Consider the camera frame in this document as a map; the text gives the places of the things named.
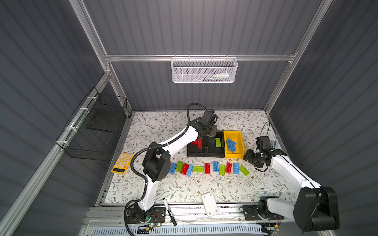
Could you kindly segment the blue lego brick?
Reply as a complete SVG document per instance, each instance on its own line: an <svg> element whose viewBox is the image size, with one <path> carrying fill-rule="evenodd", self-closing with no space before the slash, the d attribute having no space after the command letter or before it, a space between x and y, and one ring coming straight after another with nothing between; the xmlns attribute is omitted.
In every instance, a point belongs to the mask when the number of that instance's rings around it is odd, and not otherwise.
<svg viewBox="0 0 378 236"><path fill-rule="evenodd" d="M227 145L227 149L228 149L230 152L232 152L232 153L235 153L236 150L237 150L237 148L236 148L235 146L230 145L230 144Z"/></svg>
<svg viewBox="0 0 378 236"><path fill-rule="evenodd" d="M234 142L233 140L231 139L227 139L227 147L228 148L232 148L232 149L235 149L236 148L236 142Z"/></svg>

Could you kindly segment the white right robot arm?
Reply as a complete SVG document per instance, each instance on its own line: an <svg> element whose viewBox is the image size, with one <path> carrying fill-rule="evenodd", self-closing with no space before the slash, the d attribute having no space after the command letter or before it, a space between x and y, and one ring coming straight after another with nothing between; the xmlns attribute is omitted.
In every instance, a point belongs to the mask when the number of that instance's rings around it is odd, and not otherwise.
<svg viewBox="0 0 378 236"><path fill-rule="evenodd" d="M333 231L340 227L336 192L312 180L301 171L287 154L275 149L267 136L256 138L257 150L248 149L244 160L263 172L263 166L273 168L292 187L296 201L283 200L277 196L262 196L253 209L253 214L262 220L274 216L295 221L302 232Z"/></svg>

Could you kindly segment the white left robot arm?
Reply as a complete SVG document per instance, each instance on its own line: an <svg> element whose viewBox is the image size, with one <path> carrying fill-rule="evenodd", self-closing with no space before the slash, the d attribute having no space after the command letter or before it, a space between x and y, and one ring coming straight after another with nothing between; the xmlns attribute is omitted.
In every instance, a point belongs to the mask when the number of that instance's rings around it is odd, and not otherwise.
<svg viewBox="0 0 378 236"><path fill-rule="evenodd" d="M194 105L204 109L204 113L202 117L190 120L189 110ZM218 116L213 109L207 109L199 103L190 103L186 112L188 122L185 129L164 142L152 142L147 148L137 152L131 159L130 169L144 180L141 197L137 200L130 200L124 209L125 227L131 236L134 233L127 222L129 208L133 207L143 222L149 221L153 213L158 185L170 170L171 157L198 138L212 137L217 132L215 123Z"/></svg>

